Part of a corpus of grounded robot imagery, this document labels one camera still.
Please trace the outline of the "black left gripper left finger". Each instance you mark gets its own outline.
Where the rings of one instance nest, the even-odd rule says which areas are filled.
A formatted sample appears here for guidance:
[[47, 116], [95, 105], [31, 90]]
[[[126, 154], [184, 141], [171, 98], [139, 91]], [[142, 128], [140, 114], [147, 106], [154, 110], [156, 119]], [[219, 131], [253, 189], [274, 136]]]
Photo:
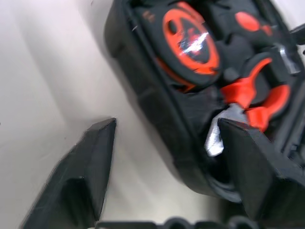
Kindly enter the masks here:
[[88, 229], [99, 221], [107, 191], [116, 119], [93, 124], [59, 161], [22, 229]]

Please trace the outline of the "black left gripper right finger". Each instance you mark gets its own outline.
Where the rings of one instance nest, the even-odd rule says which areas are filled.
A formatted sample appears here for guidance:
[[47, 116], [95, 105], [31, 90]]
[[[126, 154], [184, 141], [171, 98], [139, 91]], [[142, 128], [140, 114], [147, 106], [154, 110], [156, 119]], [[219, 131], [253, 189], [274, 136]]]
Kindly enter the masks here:
[[229, 119], [218, 126], [229, 173], [247, 215], [255, 221], [304, 221], [305, 175], [275, 151], [259, 130]]

